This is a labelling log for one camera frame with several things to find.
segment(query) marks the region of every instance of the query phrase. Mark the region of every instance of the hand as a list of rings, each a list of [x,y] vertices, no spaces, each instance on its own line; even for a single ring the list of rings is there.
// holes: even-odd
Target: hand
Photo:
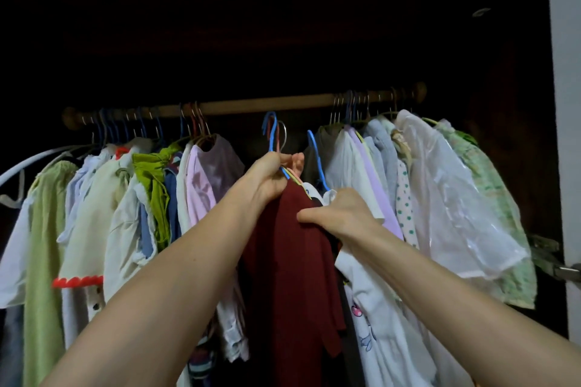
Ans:
[[[280,170],[281,165],[291,166],[292,156],[268,152],[257,159],[244,175],[262,209],[271,200],[278,198],[287,186],[287,178]]]
[[[344,244],[357,244],[369,230],[383,229],[365,200],[352,188],[341,188],[328,207],[305,208],[296,215],[299,222],[315,223]]]

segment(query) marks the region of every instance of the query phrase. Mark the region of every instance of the closet rod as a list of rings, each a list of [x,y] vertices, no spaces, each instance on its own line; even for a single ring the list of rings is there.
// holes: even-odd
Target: closet rod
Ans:
[[[359,103],[364,104],[375,102],[390,103],[402,101],[402,95],[399,89],[392,91],[367,91],[360,93]],[[404,100],[413,100],[421,103],[427,93],[425,83],[415,83],[410,91],[406,91]],[[252,98],[252,99],[235,99],[228,101],[209,101],[199,103],[198,107],[205,116],[212,115],[232,115],[236,113],[253,113],[268,111],[288,111],[299,109],[317,109],[322,107],[331,107],[338,101],[340,94],[317,94],[317,95],[300,95],[292,97],[270,97],[270,98]],[[182,110],[187,116],[189,106],[187,103],[182,104]],[[135,108],[131,109],[113,109],[107,110],[109,116],[115,120],[134,119]],[[141,116],[145,119],[158,116],[159,118],[177,118],[181,116],[179,105],[141,107]],[[79,130],[84,124],[91,123],[91,112],[79,112],[72,107],[67,107],[63,111],[63,122],[71,130]]]

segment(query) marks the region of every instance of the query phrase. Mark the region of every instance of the maroon garment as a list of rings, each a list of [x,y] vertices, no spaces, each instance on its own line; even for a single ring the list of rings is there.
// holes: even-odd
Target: maroon garment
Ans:
[[[339,331],[346,327],[329,240],[296,220],[313,206],[289,181],[242,254],[251,379],[260,385],[321,387],[323,355],[341,353]]]

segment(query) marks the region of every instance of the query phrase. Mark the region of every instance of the cabinet door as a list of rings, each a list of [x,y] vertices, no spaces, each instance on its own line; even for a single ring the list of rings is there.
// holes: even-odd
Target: cabinet door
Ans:
[[[581,263],[581,0],[550,0],[565,263]],[[581,285],[568,281],[570,340],[581,345]]]

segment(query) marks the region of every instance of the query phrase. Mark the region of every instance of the green floral garment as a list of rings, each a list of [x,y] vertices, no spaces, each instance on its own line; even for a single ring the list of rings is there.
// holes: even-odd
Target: green floral garment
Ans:
[[[446,120],[435,127],[448,141],[454,152],[472,172],[478,192],[485,196],[494,214],[520,246],[530,252],[525,230],[520,224],[520,213],[492,161],[476,145],[466,141]],[[504,302],[514,306],[534,309],[537,295],[537,278],[531,259],[525,259],[507,271],[499,280],[505,296]]]

